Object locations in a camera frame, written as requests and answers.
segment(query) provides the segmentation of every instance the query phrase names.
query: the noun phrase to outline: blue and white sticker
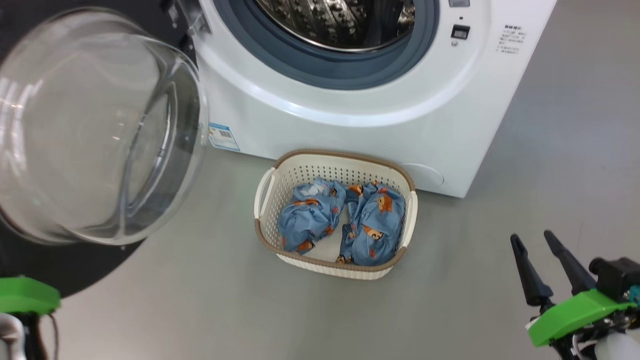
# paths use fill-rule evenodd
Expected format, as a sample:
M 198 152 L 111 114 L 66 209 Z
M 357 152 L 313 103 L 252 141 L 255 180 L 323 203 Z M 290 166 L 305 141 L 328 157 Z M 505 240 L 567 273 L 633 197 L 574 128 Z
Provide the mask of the blue and white sticker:
M 236 138 L 228 126 L 209 123 L 209 141 L 220 149 L 240 151 Z

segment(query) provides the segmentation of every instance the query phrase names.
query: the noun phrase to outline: laundry basket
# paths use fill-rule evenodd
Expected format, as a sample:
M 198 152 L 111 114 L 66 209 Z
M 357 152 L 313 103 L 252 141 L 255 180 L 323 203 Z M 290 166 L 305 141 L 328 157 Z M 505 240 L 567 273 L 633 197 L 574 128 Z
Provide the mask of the laundry basket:
M 379 181 L 404 197 L 406 209 L 400 241 L 396 255 L 389 262 L 378 266 L 338 264 L 283 249 L 282 235 L 278 231 L 282 209 L 291 201 L 294 187 L 313 183 L 316 177 L 338 180 L 347 186 Z M 282 156 L 262 177 L 253 205 L 258 238 L 280 259 L 322 274 L 361 280 L 383 277 L 404 256 L 411 241 L 417 212 L 418 198 L 413 180 L 398 165 L 367 156 L 322 150 L 299 150 Z

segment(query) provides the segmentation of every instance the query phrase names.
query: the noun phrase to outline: blue clothing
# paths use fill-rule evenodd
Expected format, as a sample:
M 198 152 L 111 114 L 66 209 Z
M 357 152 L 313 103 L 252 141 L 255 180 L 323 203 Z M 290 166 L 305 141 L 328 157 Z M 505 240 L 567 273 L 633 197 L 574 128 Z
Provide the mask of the blue clothing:
M 338 181 L 318 177 L 313 184 L 295 187 L 291 203 L 278 219 L 284 250 L 304 254 L 316 246 L 315 241 L 332 234 L 345 199 L 345 186 Z
M 404 217 L 404 198 L 384 184 L 350 186 L 349 225 L 342 227 L 340 256 L 347 263 L 376 266 L 396 254 Z

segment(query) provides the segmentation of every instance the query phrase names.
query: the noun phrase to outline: gray floor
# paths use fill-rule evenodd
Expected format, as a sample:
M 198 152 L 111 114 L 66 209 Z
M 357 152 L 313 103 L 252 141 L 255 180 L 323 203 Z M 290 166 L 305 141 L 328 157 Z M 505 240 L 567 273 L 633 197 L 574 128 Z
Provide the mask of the gray floor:
M 272 161 L 211 149 L 175 219 L 63 302 L 61 358 L 557 358 L 524 330 L 508 239 L 557 301 L 570 285 L 544 229 L 585 264 L 640 260 L 638 18 L 636 0 L 559 0 L 468 197 L 421 193 L 407 256 L 376 282 L 271 255 L 252 202 Z

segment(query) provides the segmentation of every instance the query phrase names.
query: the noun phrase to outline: white basket handle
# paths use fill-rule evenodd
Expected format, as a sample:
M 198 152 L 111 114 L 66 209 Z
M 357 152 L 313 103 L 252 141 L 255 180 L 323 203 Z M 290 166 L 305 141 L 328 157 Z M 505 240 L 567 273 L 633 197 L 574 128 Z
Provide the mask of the white basket handle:
M 409 203 L 407 204 L 407 214 L 404 222 L 409 226 L 404 230 L 402 234 L 402 241 L 400 247 L 406 247 L 411 242 L 411 236 L 413 235 L 413 229 L 415 228 L 415 219 L 418 216 L 418 194 L 415 191 L 411 192 Z
M 264 215 L 264 210 L 266 209 L 267 200 L 271 195 L 271 190 L 273 189 L 273 183 L 275 182 L 276 175 L 274 174 L 276 168 L 272 167 L 267 170 L 267 172 L 262 176 L 262 180 L 260 180 L 260 184 L 258 184 L 258 190 L 255 192 L 255 200 L 253 202 L 253 216 L 256 219 L 261 218 Z M 267 181 L 269 181 L 269 189 L 267 190 L 267 194 L 264 196 L 264 203 L 261 204 L 262 194 L 264 193 L 264 188 L 267 185 Z

